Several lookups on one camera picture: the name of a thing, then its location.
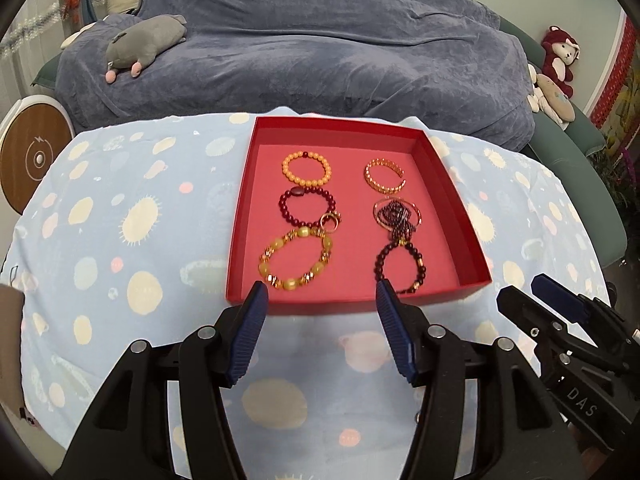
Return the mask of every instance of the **beaded bracelet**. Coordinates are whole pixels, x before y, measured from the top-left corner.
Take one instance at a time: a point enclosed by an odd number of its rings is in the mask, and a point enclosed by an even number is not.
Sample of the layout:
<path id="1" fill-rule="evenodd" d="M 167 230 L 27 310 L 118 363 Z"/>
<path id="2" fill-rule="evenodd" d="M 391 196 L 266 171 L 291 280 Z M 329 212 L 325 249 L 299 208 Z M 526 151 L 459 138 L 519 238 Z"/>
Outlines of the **beaded bracelet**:
<path id="1" fill-rule="evenodd" d="M 404 239 L 394 240 L 391 243 L 388 243 L 383 247 L 376 258 L 376 266 L 374 267 L 374 273 L 376 275 L 376 281 L 380 282 L 385 279 L 383 267 L 385 265 L 386 256 L 393 251 L 396 247 L 404 247 L 409 254 L 414 257 L 415 263 L 418 267 L 418 274 L 415 277 L 413 284 L 409 288 L 404 288 L 403 290 L 397 290 L 397 294 L 413 294 L 421 285 L 424 284 L 424 279 L 427 275 L 427 268 L 424 266 L 424 262 L 422 260 L 422 254 L 418 252 L 418 249 L 414 247 L 411 242 L 405 242 Z"/>
<path id="2" fill-rule="evenodd" d="M 336 222 L 336 226 L 339 223 L 339 218 L 334 219 Z M 309 272 L 305 272 L 299 278 L 288 278 L 286 280 L 281 280 L 277 276 L 271 273 L 271 269 L 269 268 L 269 260 L 275 251 L 283 248 L 289 242 L 295 240 L 296 238 L 306 238 L 309 235 L 320 238 L 322 241 L 322 250 L 320 252 L 320 260 L 314 263 L 311 266 Z M 329 259 L 331 257 L 331 248 L 334 246 L 334 241 L 327 235 L 326 231 L 321 227 L 307 227 L 302 226 L 298 229 L 292 229 L 287 234 L 285 234 L 282 238 L 276 238 L 271 245 L 267 247 L 264 252 L 260 255 L 260 264 L 258 264 L 258 272 L 262 278 L 272 285 L 274 288 L 283 288 L 284 290 L 296 290 L 299 286 L 306 285 L 312 279 L 316 278 L 319 274 L 322 273 L 324 267 L 329 264 Z"/>
<path id="3" fill-rule="evenodd" d="M 381 184 L 378 184 L 375 180 L 373 180 L 373 177 L 370 174 L 370 170 L 373 166 L 386 166 L 401 178 L 404 175 L 404 170 L 400 168 L 400 166 L 398 166 L 392 160 L 388 160 L 386 158 L 374 158 L 364 168 L 364 179 L 367 181 L 367 184 L 369 184 L 377 192 L 380 192 L 385 195 L 393 195 L 398 191 L 400 191 L 404 187 L 404 184 L 406 184 L 406 180 L 402 180 L 402 182 L 395 187 L 387 187 L 387 186 L 382 186 Z"/>
<path id="4" fill-rule="evenodd" d="M 424 279 L 427 275 L 427 268 L 424 265 L 422 260 L 422 254 L 418 252 L 418 249 L 411 243 L 411 237 L 416 231 L 418 225 L 422 222 L 422 215 L 420 214 L 420 210 L 416 207 L 415 204 L 408 202 L 402 198 L 392 199 L 387 205 L 378 210 L 378 205 L 385 200 L 390 200 L 389 198 L 383 198 L 382 200 L 378 200 L 373 206 L 373 216 L 376 219 L 376 222 L 383 228 L 391 231 L 391 239 L 392 241 L 388 243 L 386 246 L 382 248 L 380 253 L 376 258 L 376 265 L 373 269 L 374 274 L 376 276 L 376 281 L 379 282 L 385 279 L 384 275 L 384 265 L 386 256 L 396 247 L 404 247 L 409 254 L 414 258 L 418 273 L 415 277 L 414 282 L 408 288 L 404 288 L 403 290 L 398 290 L 398 294 L 413 294 L 415 293 L 421 285 L 424 284 Z M 416 225 L 411 224 L 411 211 L 405 205 L 411 206 L 416 215 L 418 217 L 418 221 Z"/>
<path id="5" fill-rule="evenodd" d="M 293 218 L 293 216 L 289 212 L 289 208 L 287 207 L 287 199 L 291 196 L 303 196 L 305 193 L 316 193 L 324 197 L 327 203 L 326 212 L 331 213 L 335 211 L 334 196 L 331 193 L 329 193 L 327 190 L 322 189 L 321 187 L 295 186 L 295 187 L 292 187 L 291 189 L 287 189 L 280 196 L 280 201 L 278 202 L 278 206 L 280 207 L 280 212 L 282 213 L 282 217 L 291 225 L 293 225 L 293 227 L 300 227 L 300 226 L 320 227 L 319 220 L 315 222 L 301 222 L 297 218 Z"/>
<path id="6" fill-rule="evenodd" d="M 313 160 L 317 160 L 320 164 L 322 164 L 322 168 L 324 168 L 324 177 L 322 177 L 320 180 L 305 180 L 305 179 L 300 178 L 298 176 L 295 176 L 293 173 L 291 173 L 289 171 L 289 163 L 292 160 L 295 160 L 296 158 L 300 158 L 300 157 L 302 157 L 302 158 L 312 158 Z M 292 181 L 293 183 L 298 184 L 299 186 L 302 186 L 302 187 L 324 186 L 324 184 L 329 182 L 329 179 L 331 178 L 331 166 L 329 166 L 329 163 L 324 158 L 324 156 L 320 155 L 319 153 L 314 153 L 314 152 L 295 152 L 295 153 L 291 153 L 290 155 L 287 155 L 287 158 L 285 158 L 282 161 L 282 173 L 290 181 Z"/>

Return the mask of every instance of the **stuffed bear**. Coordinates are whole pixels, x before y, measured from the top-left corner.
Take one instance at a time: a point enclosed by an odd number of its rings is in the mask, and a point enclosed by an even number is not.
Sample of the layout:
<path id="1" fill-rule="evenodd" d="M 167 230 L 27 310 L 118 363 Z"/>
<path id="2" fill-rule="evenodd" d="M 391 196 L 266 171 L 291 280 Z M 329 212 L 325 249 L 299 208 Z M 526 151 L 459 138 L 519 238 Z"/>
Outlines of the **stuffed bear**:
<path id="1" fill-rule="evenodd" d="M 555 26 L 549 27 L 542 46 L 546 51 L 542 73 L 556 83 L 570 99 L 574 95 L 574 89 L 567 83 L 574 80 L 574 74 L 569 65 L 580 57 L 580 46 L 567 32 Z"/>

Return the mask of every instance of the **blue bedspread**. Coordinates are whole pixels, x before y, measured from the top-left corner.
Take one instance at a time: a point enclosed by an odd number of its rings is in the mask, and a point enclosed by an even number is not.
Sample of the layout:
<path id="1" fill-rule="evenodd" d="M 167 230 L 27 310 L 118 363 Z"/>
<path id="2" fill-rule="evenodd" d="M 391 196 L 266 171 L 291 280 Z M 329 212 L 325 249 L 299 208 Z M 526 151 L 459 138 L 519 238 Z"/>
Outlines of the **blue bedspread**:
<path id="1" fill-rule="evenodd" d="M 158 14 L 187 41 L 137 80 L 104 80 L 108 42 Z M 60 60 L 56 98 L 80 132 L 206 112 L 297 112 L 401 121 L 508 150 L 531 138 L 527 60 L 472 0 L 142 0 L 82 33 Z"/>
<path id="2" fill-rule="evenodd" d="M 254 121 L 246 113 L 167 117 L 86 132 L 38 186 L 1 278 L 7 283 L 18 267 L 24 395 L 62 446 L 132 341 L 180 341 L 227 306 L 228 251 Z M 536 365 L 532 339 L 497 310 L 500 288 L 530 294 L 532 278 L 545 272 L 573 292 L 607 298 L 569 197 L 523 155 L 428 130 L 416 118 L 401 124 L 429 136 L 494 279 L 426 314 L 464 339 L 510 337 Z M 188 476 L 174 384 L 169 393 L 174 462 Z M 389 480 L 406 459 L 422 394 L 398 374 L 378 314 L 367 312 L 269 316 L 247 375 L 223 399 L 249 478 Z M 471 388 L 466 401 L 474 413 Z M 470 418 L 460 472 L 468 470 L 473 436 Z"/>

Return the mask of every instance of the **red tray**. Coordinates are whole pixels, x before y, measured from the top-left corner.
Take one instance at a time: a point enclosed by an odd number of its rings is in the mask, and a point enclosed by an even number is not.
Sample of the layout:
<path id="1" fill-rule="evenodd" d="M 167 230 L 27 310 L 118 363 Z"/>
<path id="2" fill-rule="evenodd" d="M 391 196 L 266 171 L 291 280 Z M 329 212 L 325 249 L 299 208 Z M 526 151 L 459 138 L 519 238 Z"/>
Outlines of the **red tray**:
<path id="1" fill-rule="evenodd" d="M 374 158 L 388 158 L 404 169 L 406 185 L 398 196 L 415 203 L 422 224 L 412 242 L 427 267 L 424 285 L 405 294 L 405 303 L 424 305 L 465 298 L 491 282 L 484 254 L 465 207 L 440 158 L 421 130 L 327 118 L 260 117 L 255 122 L 234 223 L 226 298 L 241 303 L 258 273 L 259 257 L 275 238 L 292 226 L 278 208 L 280 196 L 293 184 L 282 174 L 282 161 L 299 150 L 323 155 L 332 168 L 324 186 L 342 215 L 331 260 L 320 276 L 294 291 L 269 286 L 270 314 L 335 314 L 375 310 L 374 264 L 388 232 L 375 221 L 372 208 L 383 195 L 364 179 Z M 290 170 L 306 179 L 322 178 L 316 160 L 298 158 Z M 396 186 L 389 168 L 373 167 L 373 178 Z M 301 221 L 315 221 L 326 209 L 316 194 L 292 197 L 287 206 Z M 319 259 L 320 240 L 297 238 L 270 260 L 281 279 L 297 278 Z M 402 249 L 386 258 L 385 276 L 399 290 L 413 283 L 415 261 Z"/>

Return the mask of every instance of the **round wooden object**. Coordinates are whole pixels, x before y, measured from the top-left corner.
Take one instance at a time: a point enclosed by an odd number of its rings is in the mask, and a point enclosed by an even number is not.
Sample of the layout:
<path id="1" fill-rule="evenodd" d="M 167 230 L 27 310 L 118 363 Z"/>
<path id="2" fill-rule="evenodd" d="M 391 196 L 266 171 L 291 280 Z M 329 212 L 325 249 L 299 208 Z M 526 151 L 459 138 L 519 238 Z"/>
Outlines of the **round wooden object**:
<path id="1" fill-rule="evenodd" d="M 0 185 L 18 214 L 71 138 L 62 113 L 48 104 L 25 108 L 8 127 L 0 148 Z"/>

